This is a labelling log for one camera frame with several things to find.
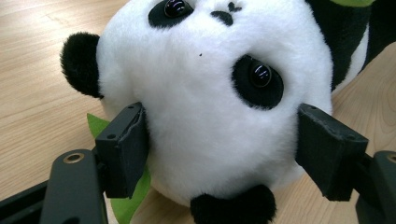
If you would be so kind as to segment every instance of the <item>plastic eye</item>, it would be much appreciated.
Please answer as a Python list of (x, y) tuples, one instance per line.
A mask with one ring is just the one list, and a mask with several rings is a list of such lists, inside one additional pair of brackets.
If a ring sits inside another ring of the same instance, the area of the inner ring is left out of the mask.
[(179, 17), (191, 9), (190, 5), (183, 0), (169, 0), (164, 8), (165, 15), (169, 18)]
[(257, 88), (266, 87), (272, 79), (271, 68), (262, 64), (254, 63), (250, 69), (250, 82)]

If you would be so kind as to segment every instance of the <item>panda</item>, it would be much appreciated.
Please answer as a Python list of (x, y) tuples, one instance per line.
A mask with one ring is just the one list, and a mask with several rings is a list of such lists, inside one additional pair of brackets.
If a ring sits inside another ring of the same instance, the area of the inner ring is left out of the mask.
[(339, 91), (396, 39), (391, 0), (128, 2), (77, 33), (61, 64), (113, 119), (141, 102), (151, 185), (196, 223), (266, 223), (298, 178), (297, 109), (331, 114)]

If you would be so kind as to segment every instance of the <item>panda ear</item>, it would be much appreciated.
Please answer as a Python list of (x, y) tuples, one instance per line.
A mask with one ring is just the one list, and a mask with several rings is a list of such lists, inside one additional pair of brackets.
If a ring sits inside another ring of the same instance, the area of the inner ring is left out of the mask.
[(99, 35), (77, 33), (70, 35), (61, 53), (61, 66), (69, 84), (83, 94), (103, 98), (99, 92), (99, 70), (96, 47)]

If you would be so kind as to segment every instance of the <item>wooden surface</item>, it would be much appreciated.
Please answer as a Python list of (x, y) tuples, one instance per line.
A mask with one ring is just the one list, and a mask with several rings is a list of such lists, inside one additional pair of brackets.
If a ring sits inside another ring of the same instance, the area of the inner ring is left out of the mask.
[[(72, 33), (100, 34), (126, 0), (0, 1), (0, 200), (49, 177), (62, 153), (92, 148), (86, 113), (97, 100), (74, 91), (59, 64)], [(334, 116), (369, 138), (368, 153), (396, 149), (396, 45), (333, 97)], [(305, 175), (276, 192), (275, 223), (357, 223), (353, 200), (330, 203)], [(189, 210), (152, 190), (134, 223), (192, 223)]]

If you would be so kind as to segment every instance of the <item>black mechanical clamp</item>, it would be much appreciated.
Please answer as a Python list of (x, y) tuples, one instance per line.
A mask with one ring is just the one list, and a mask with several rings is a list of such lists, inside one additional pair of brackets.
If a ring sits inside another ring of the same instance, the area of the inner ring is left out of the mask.
[[(131, 197), (146, 163), (144, 108), (130, 105), (95, 139), (93, 150), (60, 156), (48, 182), (0, 202), (0, 223), (107, 223), (103, 192)], [(353, 189), (361, 224), (396, 223), (396, 152), (365, 154), (368, 140), (312, 105), (299, 108), (296, 161), (331, 201)]]

